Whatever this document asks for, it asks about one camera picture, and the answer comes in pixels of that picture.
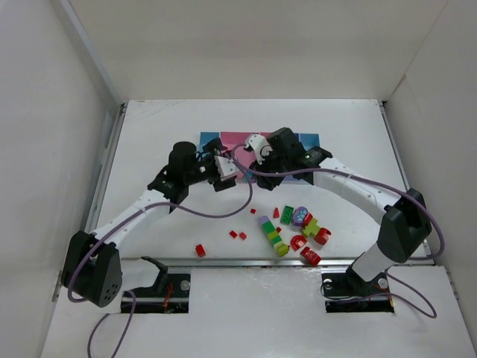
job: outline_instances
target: small red lego piece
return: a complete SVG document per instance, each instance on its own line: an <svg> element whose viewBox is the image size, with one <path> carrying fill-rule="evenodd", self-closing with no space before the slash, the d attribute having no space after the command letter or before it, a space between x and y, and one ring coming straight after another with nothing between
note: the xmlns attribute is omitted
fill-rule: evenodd
<svg viewBox="0 0 477 358"><path fill-rule="evenodd" d="M310 221L313 219L313 215L311 213L308 213L305 215L305 218L303 219L303 222L301 223L301 227L305 227L310 223Z"/></svg>
<svg viewBox="0 0 477 358"><path fill-rule="evenodd" d="M293 239L290 241L291 248L293 248L295 251L301 248L306 244L306 239L303 235L296 235L293 236Z"/></svg>
<svg viewBox="0 0 477 358"><path fill-rule="evenodd" d="M203 249L202 245L197 245L195 247L195 252L197 252L197 255L199 257L204 257L206 256L206 251Z"/></svg>
<svg viewBox="0 0 477 358"><path fill-rule="evenodd" d="M315 241L320 245L325 245L328 242L330 236L331 231L329 231L325 227L322 227L320 231L318 231L318 233L316 234Z"/></svg>
<svg viewBox="0 0 477 358"><path fill-rule="evenodd" d="M308 246L300 252L300 255L305 257L313 266L316 266L321 261L321 257Z"/></svg>

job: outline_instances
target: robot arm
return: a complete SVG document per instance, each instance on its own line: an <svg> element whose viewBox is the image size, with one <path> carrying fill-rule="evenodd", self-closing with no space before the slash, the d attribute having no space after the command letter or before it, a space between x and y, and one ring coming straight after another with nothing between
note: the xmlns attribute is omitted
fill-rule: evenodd
<svg viewBox="0 0 477 358"><path fill-rule="evenodd" d="M258 172L322 168L360 176L320 147L306 151L289 128L281 128L268 138L258 134L250 136L246 150L253 150L256 156L258 154L257 160L250 165L252 170ZM381 225L376 243L347 269L346 282L353 295L360 295L373 285L385 269L396 263L405 263L431 233L429 219L398 194L332 172L307 172L293 176L340 195ZM256 179L258 186L272 190L280 185L283 177L257 176ZM407 194L425 206L420 192L410 189Z"/></svg>
<svg viewBox="0 0 477 358"><path fill-rule="evenodd" d="M146 231L151 224L170 213L187 197L189 186L194 183L206 180L215 191L236 185L238 169L224 153L225 149L220 139L207 143L202 153L198 153L190 142L176 143L169 154L168 165L135 203L103 227L92 233L79 231L71 238L61 283L65 287L71 286L73 292L99 307L108 305L121 287L118 248L126 238ZM253 134L247 139L245 150L254 151L256 161L250 169L261 173L322 168L355 175L320 147L306 151L289 128L281 128L267 138ZM346 285L356 295L374 284L383 270L407 261L431 232L429 220L423 213L399 195L329 172L301 172L294 177L340 195L381 225L376 244L347 269ZM273 190L283 179L279 175L259 175L256 182L259 187ZM425 205L417 190L410 189L407 194ZM88 255L94 245L98 245L98 249ZM89 257L78 270L85 256ZM78 278L71 283L74 272Z"/></svg>
<svg viewBox="0 0 477 358"><path fill-rule="evenodd" d="M239 171L225 154L220 139L196 151L190 142L179 142L169 154L168 165L130 207L111 222L91 233L78 231L70 240L61 283L99 307L108 305L122 285L120 245L145 232L167 216L189 194L189 186L208 181L216 192L236 185ZM89 254L97 245L94 253ZM72 283L73 275L78 275Z"/></svg>

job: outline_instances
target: lime green lego brick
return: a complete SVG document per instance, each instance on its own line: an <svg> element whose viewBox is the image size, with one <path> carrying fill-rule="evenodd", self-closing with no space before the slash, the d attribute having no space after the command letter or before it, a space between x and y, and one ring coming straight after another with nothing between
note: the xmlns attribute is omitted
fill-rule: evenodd
<svg viewBox="0 0 477 358"><path fill-rule="evenodd" d="M318 234L318 231L320 231L321 227L319 227L317 225L317 222L318 220L313 218L309 223L308 225L306 225L303 230L302 230L302 233L305 237L308 237L308 236L313 236L315 237L317 234Z"/></svg>
<svg viewBox="0 0 477 358"><path fill-rule="evenodd" d="M262 225L262 230L264 233L273 233L276 229L271 222L266 222Z"/></svg>
<svg viewBox="0 0 477 358"><path fill-rule="evenodd" d="M268 233L267 234L267 238L269 240L275 239L277 236L279 236L279 235L278 235L278 231L276 231L276 230L273 233Z"/></svg>
<svg viewBox="0 0 477 358"><path fill-rule="evenodd" d="M290 248L288 247L288 245L284 243L277 244L274 247L275 247L275 252L277 253L279 257L285 256L290 251Z"/></svg>
<svg viewBox="0 0 477 358"><path fill-rule="evenodd" d="M278 244L280 242L283 242L282 238L280 236L274 237L272 240L270 240L270 243L275 246L275 244Z"/></svg>
<svg viewBox="0 0 477 358"><path fill-rule="evenodd" d="M293 207L285 206L282 211L282 217L280 222L282 224L288 225L291 222L291 217L293 216Z"/></svg>

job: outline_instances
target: purple cable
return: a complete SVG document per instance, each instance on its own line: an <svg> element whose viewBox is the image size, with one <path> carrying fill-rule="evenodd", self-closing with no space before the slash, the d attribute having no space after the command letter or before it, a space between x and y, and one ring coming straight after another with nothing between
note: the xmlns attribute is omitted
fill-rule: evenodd
<svg viewBox="0 0 477 358"><path fill-rule="evenodd" d="M294 170L294 171L291 171L291 172L280 172L280 173L258 172L256 170L252 170L252 169L249 169L249 168L245 167L243 164L241 164L239 162L239 160L236 157L236 149L237 148L238 147L236 146L232 150L232 160L233 160L233 162L235 163L237 168L239 168L241 170L246 170L248 173L251 173L251 174L254 174L254 175L258 175L258 176L262 176L262 177L277 178L277 177L286 177L288 175L296 175L296 174L303 174L303 173L310 173L310 172L323 172L323 173L331 173L331 174L335 174L335 175L340 175L340 176L347 177L347 178L349 177L349 178L352 178L356 181L361 181L362 183L366 183L366 184L370 184L370 185L374 185L374 186L379 186L383 189L389 190L390 192L395 192L396 194L398 194L398 195L402 196L403 198L409 200L412 204L414 204L416 207L418 207L424 213L424 215L427 216L429 221L434 226L435 231L437 233L437 236L439 237L440 247L439 247L439 250L435 254L427 256L427 257L411 257L411 259L412 260L434 259L435 257L439 257L440 255L442 255L442 253L444 252L444 249L446 248L446 242L444 240L444 235L442 233L442 230L440 229L439 224L435 220L434 216L419 201L412 198L409 194L403 192L402 190L393 188L392 186L389 186L389 185L384 184L384 183L380 183L378 181L358 177L356 175L350 175L349 173L340 172L339 170L334 170L334 169L311 168L311 169L300 169L300 170Z"/></svg>
<svg viewBox="0 0 477 358"><path fill-rule="evenodd" d="M126 291L129 293L129 295L133 298L133 306L131 307L131 311L129 312L129 317L127 318L126 325L124 326L124 330L122 331L121 337L119 338L118 344L116 348L114 349L113 355L111 358L114 358L116 354L119 351L119 348L121 347L122 341L124 337L126 336L127 329L129 328L129 325L131 323L131 319L133 318L134 310L136 309L136 295L134 295L133 291ZM95 325L95 327L92 329L91 334L89 335L88 339L88 346L86 348L86 351L88 353L88 358L92 358L91 355L91 344L92 344L92 339L95 336L96 330L99 328L101 323L110 315L110 313L106 313L101 319L98 321L98 323Z"/></svg>
<svg viewBox="0 0 477 358"><path fill-rule="evenodd" d="M244 145L243 144L238 144L236 145L235 147L233 147L232 149L232 153L235 153L235 150L239 147L243 147ZM240 213L243 209L245 209L248 204L252 201L252 196L253 196L253 187L252 187L252 183L251 183L251 180L248 180L248 175L247 175L247 170L243 170L243 168L237 166L237 168L240 170L240 172L244 175L244 178L247 178L247 184L248 184L248 189L249 189L249 194L248 194L248 199L247 201L245 202L245 204L243 204L241 207L239 207L237 210L234 210L232 211L231 213L228 213L228 214L222 214L222 215L212 215L212 214L205 214L205 213L200 213L196 210L193 210L193 209L189 209L188 207L183 207L181 205L178 205L178 204L173 204L173 203L168 203L168 202L160 202L160 203L152 203L152 204L149 204L148 206L145 207L145 210L149 210L149 209L153 209L155 207L163 207L163 206L169 206L169 207L174 207L176 209L180 209L180 210L184 210L186 211L187 213L191 213L191 214L194 214L194 215L197 215L197 216L201 216L203 218L208 218L208 219L225 219L225 218L229 218L231 216L234 216L235 214L237 213ZM76 280L78 278L78 275L80 274L80 271L83 269L83 267L86 265L86 263L88 262L89 258L91 256L93 256L93 254L96 252L96 250L99 248L99 246L101 246L101 244L103 242L105 242L106 240L108 240L114 233L116 233L117 231L119 231L123 226L125 226L128 222L130 222L131 220L134 220L135 218L137 218L139 215L143 214L143 210L138 210L136 211L133 215L129 216L128 218L126 218L125 220L123 220L122 222L120 222L119 224L117 224L115 227L113 227L111 229L110 232L108 232L106 235L104 235L98 242L96 242L92 248L89 249L89 251L86 253L86 255L84 255L83 259L80 261L80 263L78 264L78 267L75 269L75 271L73 272L73 275L72 275L72 278L71 280L69 281L69 284L68 284L68 299L71 301L71 302L74 302L74 303L80 303L80 302L84 302L86 299L84 298L74 298L73 297L73 287L75 286L75 283L76 283Z"/></svg>
<svg viewBox="0 0 477 358"><path fill-rule="evenodd" d="M419 291L417 291L413 286L409 285L408 283L401 281L399 278L394 277L392 274L389 274L389 273L388 273L388 270L389 270L389 268L385 269L386 275L387 275L390 279L395 280L397 283L401 283L404 287L407 287L407 288L410 289L412 292L414 292L416 295L418 295L419 297L421 297L421 298L424 300L424 302L426 302L426 304L427 304L427 305L429 306L429 308L431 309L432 314L429 314L429 313L427 313L426 311L424 311L423 309L419 308L418 306L416 306L415 304L413 304L412 302L410 302L407 298L404 298L404 297L401 296L401 295L398 295L398 294L396 294L396 293L391 293L391 292L375 293L374 295L364 296L364 297L360 297L360 298L353 298L353 299L351 299L351 300L348 300L348 299L335 300L335 302L343 302L344 304L352 304L352 303L354 303L354 302L366 301L367 299L372 298L372 297L391 296L391 297L396 297L396 298L400 299L400 300L403 301L405 304L411 306L411 307L414 308L416 311L421 312L421 313L422 313L423 315L425 315L426 317L429 317L429 318L432 318L432 319L437 318L437 311L435 310L434 306L432 306L431 302L426 298L426 296L424 296L422 293L420 293Z"/></svg>

